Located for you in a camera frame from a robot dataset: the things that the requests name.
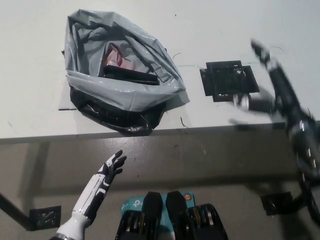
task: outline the black tape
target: black tape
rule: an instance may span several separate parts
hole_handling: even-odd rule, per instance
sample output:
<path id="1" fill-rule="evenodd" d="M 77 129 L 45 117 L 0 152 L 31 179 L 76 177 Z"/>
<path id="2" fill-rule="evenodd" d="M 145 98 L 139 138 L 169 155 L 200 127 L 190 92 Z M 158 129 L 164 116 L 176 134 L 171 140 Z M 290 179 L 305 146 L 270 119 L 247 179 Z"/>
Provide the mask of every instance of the black tape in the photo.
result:
<path id="1" fill-rule="evenodd" d="M 259 87 L 250 66 L 241 61 L 207 62 L 200 75 L 206 96 L 214 102 L 230 102 L 235 94 L 258 93 Z"/>
<path id="2" fill-rule="evenodd" d="M 29 218 L 36 224 L 36 230 L 58 228 L 61 222 L 61 206 L 31 209 Z"/>

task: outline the white table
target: white table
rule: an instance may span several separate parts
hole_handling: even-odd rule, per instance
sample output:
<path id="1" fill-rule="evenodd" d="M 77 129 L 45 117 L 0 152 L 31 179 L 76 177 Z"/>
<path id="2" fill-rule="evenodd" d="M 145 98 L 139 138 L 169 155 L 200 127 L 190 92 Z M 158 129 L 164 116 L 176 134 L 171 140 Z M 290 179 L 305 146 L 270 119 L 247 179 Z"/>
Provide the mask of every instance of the white table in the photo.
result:
<path id="1" fill-rule="evenodd" d="M 181 53 L 174 62 L 190 102 L 166 112 L 154 135 L 178 133 L 181 118 L 189 132 L 235 122 L 271 126 L 266 115 L 206 97 L 199 73 L 206 62 L 241 60 L 274 94 L 251 37 L 279 59 L 301 104 L 320 119 L 318 0 L 0 1 L 0 143 L 121 136 L 76 110 L 59 111 L 67 86 L 61 54 L 67 15 L 78 9 L 117 12 L 158 38 L 172 57 Z"/>

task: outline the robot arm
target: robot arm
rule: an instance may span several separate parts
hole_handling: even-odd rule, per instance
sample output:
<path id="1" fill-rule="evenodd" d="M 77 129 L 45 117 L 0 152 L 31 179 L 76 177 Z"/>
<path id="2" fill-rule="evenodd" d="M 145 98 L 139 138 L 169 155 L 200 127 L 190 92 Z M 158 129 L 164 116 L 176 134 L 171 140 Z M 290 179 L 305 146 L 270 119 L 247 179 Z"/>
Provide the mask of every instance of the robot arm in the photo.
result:
<path id="1" fill-rule="evenodd" d="M 320 227 L 320 145 L 316 121 L 310 113 L 306 113 L 301 108 L 295 91 L 278 61 L 270 57 L 269 51 L 260 43 L 252 41 L 251 47 L 269 73 L 275 100 L 273 102 L 270 99 L 256 101 L 248 94 L 236 95 L 233 99 L 234 104 L 240 108 L 269 114 L 275 111 L 280 112 L 285 120 L 286 133 L 296 155 L 302 191 L 302 197 L 297 197 L 283 210 L 285 212 L 288 209 L 299 210 L 300 204 L 296 203 L 302 200 L 303 206 L 307 206 L 311 218 Z"/>
<path id="2" fill-rule="evenodd" d="M 72 210 L 71 218 L 59 227 L 50 240 L 85 239 L 85 229 L 95 220 L 114 177 L 122 172 L 120 167 L 124 165 L 127 158 L 126 156 L 119 158 L 122 153 L 123 151 L 120 150 L 110 157 L 91 177 Z"/>

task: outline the gray plastic bag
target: gray plastic bag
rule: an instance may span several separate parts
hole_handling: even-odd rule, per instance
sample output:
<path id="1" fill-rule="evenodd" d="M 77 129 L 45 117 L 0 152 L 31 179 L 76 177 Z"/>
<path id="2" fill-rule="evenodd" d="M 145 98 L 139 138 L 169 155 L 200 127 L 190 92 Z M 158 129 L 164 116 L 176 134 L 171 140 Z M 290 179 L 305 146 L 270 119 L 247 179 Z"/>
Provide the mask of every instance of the gray plastic bag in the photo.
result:
<path id="1" fill-rule="evenodd" d="M 102 77 L 103 61 L 110 44 L 117 46 L 123 56 L 134 63 L 136 71 L 154 72 L 159 85 Z M 160 42 L 115 12 L 78 10 L 68 16 L 64 57 L 71 89 L 114 109 L 140 113 L 186 89 Z"/>

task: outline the floor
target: floor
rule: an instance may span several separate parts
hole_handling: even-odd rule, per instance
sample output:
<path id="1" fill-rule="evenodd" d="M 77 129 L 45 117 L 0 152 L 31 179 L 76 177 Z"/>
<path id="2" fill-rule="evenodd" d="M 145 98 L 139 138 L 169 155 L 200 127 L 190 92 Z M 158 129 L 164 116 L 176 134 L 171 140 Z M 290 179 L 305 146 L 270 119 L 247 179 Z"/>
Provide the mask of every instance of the floor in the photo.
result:
<path id="1" fill-rule="evenodd" d="M 128 159 L 86 239 L 113 240 L 122 202 L 148 191 L 189 190 L 219 212 L 231 240 L 317 240 L 306 209 L 266 216 L 260 196 L 299 193 L 296 166 L 281 130 L 126 137 L 0 145 L 0 191 L 25 213 L 62 206 L 65 222 L 82 189 L 113 153 Z M 0 211 L 0 240 L 49 239 L 57 229 L 27 232 Z"/>

